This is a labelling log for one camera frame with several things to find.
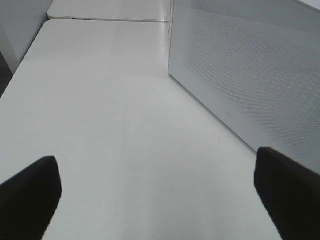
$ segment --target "metal privacy screen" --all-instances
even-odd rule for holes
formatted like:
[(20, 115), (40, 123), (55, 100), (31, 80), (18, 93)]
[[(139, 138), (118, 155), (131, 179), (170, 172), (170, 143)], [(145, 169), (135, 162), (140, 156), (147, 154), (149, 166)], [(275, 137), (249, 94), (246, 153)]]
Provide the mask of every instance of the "metal privacy screen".
[(320, 173), (320, 11), (175, 0), (169, 72), (252, 148)]

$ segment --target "perforated metal sheet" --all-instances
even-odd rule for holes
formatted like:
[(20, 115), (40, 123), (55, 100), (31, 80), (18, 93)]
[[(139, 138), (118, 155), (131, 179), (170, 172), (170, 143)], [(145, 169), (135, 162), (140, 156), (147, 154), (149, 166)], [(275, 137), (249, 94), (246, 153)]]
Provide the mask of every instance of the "perforated metal sheet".
[(320, 173), (320, 12), (294, 0), (175, 0), (169, 71), (255, 150)]

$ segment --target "desk surface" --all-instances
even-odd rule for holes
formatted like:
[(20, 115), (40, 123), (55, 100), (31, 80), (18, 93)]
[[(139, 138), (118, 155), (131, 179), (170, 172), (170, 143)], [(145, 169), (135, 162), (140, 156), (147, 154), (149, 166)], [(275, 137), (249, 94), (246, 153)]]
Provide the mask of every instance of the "desk surface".
[(169, 0), (54, 0), (49, 19), (168, 21)]
[(0, 100), (0, 182), (57, 158), (45, 240), (279, 240), (255, 153), (168, 76), (165, 24), (51, 20)]

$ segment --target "scratch mark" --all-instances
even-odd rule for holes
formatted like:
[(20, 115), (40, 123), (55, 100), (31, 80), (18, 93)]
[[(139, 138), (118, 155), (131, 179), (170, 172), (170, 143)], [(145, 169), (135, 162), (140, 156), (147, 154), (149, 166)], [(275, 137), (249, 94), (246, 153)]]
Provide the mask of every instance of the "scratch mark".
[(121, 165), (122, 161), (124, 159), (125, 150), (127, 147), (128, 139), (129, 139), (129, 130), (130, 130), (130, 121), (131, 119), (127, 118), (128, 111), (127, 111), (127, 105), (124, 106), (124, 115), (123, 115), (123, 137), (122, 137), (122, 143), (121, 143), (121, 149), (120, 149), (120, 156), (118, 161), (118, 175), (117, 175), (117, 184), (118, 188), (116, 190), (116, 206), (115, 206), (115, 221), (117, 221), (118, 218), (118, 202), (119, 202), (119, 181), (120, 181), (120, 173), (121, 173)]

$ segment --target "white table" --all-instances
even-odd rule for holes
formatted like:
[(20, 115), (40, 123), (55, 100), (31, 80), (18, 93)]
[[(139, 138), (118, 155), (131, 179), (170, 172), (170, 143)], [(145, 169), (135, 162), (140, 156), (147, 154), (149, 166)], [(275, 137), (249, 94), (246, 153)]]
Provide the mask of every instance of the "white table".
[(167, 22), (170, 0), (54, 0), (49, 19)]
[(45, 240), (279, 240), (255, 153), (168, 76), (165, 25), (51, 20), (0, 100), (0, 182), (57, 158)]

